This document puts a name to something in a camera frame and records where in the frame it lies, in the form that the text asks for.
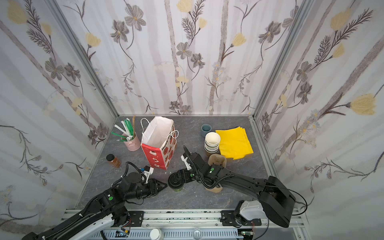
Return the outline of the black cup lid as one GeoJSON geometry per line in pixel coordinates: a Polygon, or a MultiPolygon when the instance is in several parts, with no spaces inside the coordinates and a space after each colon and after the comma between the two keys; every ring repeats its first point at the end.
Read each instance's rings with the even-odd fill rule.
{"type": "Polygon", "coordinates": [[[168,186],[173,190],[173,188],[184,187],[185,176],[183,173],[173,173],[168,179],[168,186]]]}

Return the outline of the brown syrup bottle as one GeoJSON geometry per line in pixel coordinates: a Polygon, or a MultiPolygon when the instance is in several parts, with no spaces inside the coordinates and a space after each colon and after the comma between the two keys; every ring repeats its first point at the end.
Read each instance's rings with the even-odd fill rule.
{"type": "Polygon", "coordinates": [[[115,168],[119,168],[121,166],[121,161],[113,154],[108,154],[106,156],[106,160],[115,168]]]}

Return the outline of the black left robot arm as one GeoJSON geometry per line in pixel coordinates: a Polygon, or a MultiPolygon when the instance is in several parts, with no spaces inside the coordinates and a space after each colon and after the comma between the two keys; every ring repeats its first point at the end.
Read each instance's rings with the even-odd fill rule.
{"type": "Polygon", "coordinates": [[[96,195],[78,213],[40,234],[33,232],[24,240],[79,240],[109,227],[132,227],[132,217],[125,207],[133,199],[158,195],[167,184],[146,177],[135,164],[126,162],[124,174],[110,188],[96,195]]]}

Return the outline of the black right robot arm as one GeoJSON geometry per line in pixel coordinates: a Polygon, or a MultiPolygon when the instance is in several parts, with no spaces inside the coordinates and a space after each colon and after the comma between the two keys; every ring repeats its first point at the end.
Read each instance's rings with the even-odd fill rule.
{"type": "Polygon", "coordinates": [[[288,228],[296,204],[294,194],[276,177],[258,179],[243,176],[221,165],[208,164],[198,153],[191,153],[184,147],[182,159],[185,169],[171,174],[168,183],[173,190],[181,189],[184,184],[197,181],[207,189],[216,186],[226,187],[255,198],[261,204],[266,217],[274,224],[288,228]]]}

